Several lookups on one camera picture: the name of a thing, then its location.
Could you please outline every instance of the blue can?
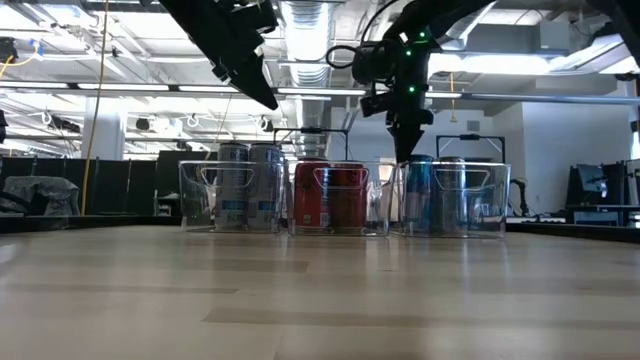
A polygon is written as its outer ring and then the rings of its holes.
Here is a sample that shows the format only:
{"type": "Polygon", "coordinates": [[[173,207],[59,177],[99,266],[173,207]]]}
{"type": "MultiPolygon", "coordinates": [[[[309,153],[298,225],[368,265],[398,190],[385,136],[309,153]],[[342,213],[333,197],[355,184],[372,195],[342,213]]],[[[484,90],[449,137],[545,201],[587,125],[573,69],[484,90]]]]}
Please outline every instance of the blue can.
{"type": "Polygon", "coordinates": [[[435,159],[429,155],[411,155],[409,162],[404,165],[405,201],[404,217],[405,230],[409,232],[425,232],[430,229],[430,214],[434,187],[433,166],[435,159]]]}

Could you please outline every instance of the plastic bin handle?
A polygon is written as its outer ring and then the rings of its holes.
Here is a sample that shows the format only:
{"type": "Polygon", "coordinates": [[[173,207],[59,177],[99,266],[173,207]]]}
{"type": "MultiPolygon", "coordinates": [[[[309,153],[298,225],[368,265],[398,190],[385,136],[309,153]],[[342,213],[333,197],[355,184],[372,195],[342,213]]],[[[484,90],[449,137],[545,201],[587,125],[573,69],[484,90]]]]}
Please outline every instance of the plastic bin handle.
{"type": "Polygon", "coordinates": [[[481,190],[484,189],[487,185],[487,182],[489,181],[489,177],[490,177],[490,173],[489,170],[474,170],[474,169],[436,169],[436,182],[438,183],[438,186],[440,187],[440,190],[454,190],[454,191],[463,191],[463,190],[481,190]],[[480,184],[480,186],[474,186],[474,187],[460,187],[460,188],[445,188],[444,186],[442,186],[442,182],[440,181],[440,176],[438,176],[440,173],[476,173],[476,174],[484,174],[484,179],[482,180],[482,184],[480,184]]]}
{"type": "Polygon", "coordinates": [[[220,167],[203,167],[200,169],[200,175],[202,176],[202,181],[207,185],[214,187],[216,189],[244,189],[251,184],[253,177],[255,175],[253,169],[242,169],[242,168],[220,168],[220,167]],[[246,171],[247,172],[247,182],[245,184],[232,185],[232,186],[224,186],[224,185],[216,185],[212,184],[209,179],[207,179],[207,170],[216,171],[216,179],[220,179],[220,174],[224,173],[224,171],[246,171]]]}
{"type": "Polygon", "coordinates": [[[326,168],[317,168],[313,170],[313,176],[316,178],[316,182],[318,183],[318,185],[320,185],[321,188],[325,189],[325,190],[360,190],[360,189],[364,189],[367,187],[367,183],[369,182],[369,169],[349,169],[349,168],[330,168],[330,167],[326,167],[326,168]],[[329,172],[340,172],[340,171],[352,171],[352,172],[358,172],[358,184],[357,185],[352,185],[352,186],[332,186],[332,185],[328,185],[328,184],[323,184],[322,181],[322,177],[323,177],[323,172],[324,171],[329,171],[329,172]]]}

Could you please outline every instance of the clear plastic bin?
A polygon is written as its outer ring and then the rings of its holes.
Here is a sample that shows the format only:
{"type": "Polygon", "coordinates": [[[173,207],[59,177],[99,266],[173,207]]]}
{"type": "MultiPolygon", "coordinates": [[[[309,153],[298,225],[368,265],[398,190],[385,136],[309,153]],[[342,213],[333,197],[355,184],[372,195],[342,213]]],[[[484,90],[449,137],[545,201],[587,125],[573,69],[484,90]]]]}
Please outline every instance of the clear plastic bin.
{"type": "Polygon", "coordinates": [[[415,162],[399,172],[402,235],[504,237],[510,165],[415,162]]]}
{"type": "Polygon", "coordinates": [[[396,167],[391,163],[297,161],[287,189],[290,235],[387,236],[396,167]]]}
{"type": "Polygon", "coordinates": [[[277,162],[180,162],[182,229],[279,232],[285,174],[277,162]]]}

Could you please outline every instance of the yellow cable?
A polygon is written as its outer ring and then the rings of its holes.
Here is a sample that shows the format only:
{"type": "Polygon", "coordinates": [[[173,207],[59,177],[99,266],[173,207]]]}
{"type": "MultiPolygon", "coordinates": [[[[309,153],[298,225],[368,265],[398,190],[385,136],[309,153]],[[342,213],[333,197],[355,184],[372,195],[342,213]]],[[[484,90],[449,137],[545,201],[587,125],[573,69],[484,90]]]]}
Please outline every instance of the yellow cable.
{"type": "Polygon", "coordinates": [[[98,83],[98,96],[96,98],[96,110],[91,123],[91,136],[89,136],[89,147],[87,148],[87,160],[84,164],[84,180],[82,182],[82,216],[87,210],[87,187],[89,183],[89,168],[91,167],[91,150],[93,148],[93,137],[96,134],[98,121],[98,110],[100,109],[100,96],[102,95],[102,82],[104,81],[104,52],[107,47],[107,22],[109,20],[109,0],[105,1],[104,8],[104,29],[102,30],[102,51],[100,52],[100,82],[98,83]]]}
{"type": "Polygon", "coordinates": [[[2,79],[2,75],[4,75],[4,71],[7,70],[7,66],[9,66],[11,60],[13,60],[13,55],[9,55],[7,62],[2,66],[2,70],[0,70],[0,79],[2,79]]]}
{"type": "MultiPolygon", "coordinates": [[[[456,91],[456,89],[453,86],[453,73],[451,73],[451,76],[449,77],[449,79],[451,80],[451,92],[454,92],[456,91]]],[[[458,119],[456,119],[456,101],[455,100],[451,100],[451,122],[458,122],[458,119]]]]}
{"type": "Polygon", "coordinates": [[[9,59],[7,59],[7,62],[5,64],[0,63],[0,65],[4,65],[5,67],[18,67],[18,66],[22,66],[22,65],[26,65],[28,63],[30,63],[33,59],[36,58],[36,56],[38,56],[38,44],[35,45],[35,48],[33,50],[33,55],[31,55],[30,58],[28,58],[27,60],[21,62],[21,63],[15,63],[15,64],[11,64],[11,60],[13,59],[13,55],[11,55],[9,57],[9,59]]]}

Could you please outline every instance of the red can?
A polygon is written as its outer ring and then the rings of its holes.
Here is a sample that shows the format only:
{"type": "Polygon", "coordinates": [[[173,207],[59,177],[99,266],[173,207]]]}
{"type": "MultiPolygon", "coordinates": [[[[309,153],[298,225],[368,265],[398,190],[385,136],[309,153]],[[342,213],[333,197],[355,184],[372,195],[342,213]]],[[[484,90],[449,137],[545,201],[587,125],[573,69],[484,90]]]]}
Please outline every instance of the red can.
{"type": "Polygon", "coordinates": [[[333,228],[363,228],[367,221],[369,170],[362,164],[333,165],[329,180],[329,206],[333,228]]]}
{"type": "Polygon", "coordinates": [[[293,218],[296,227],[329,226],[329,171],[321,158],[303,158],[312,162],[296,165],[293,218]]]}

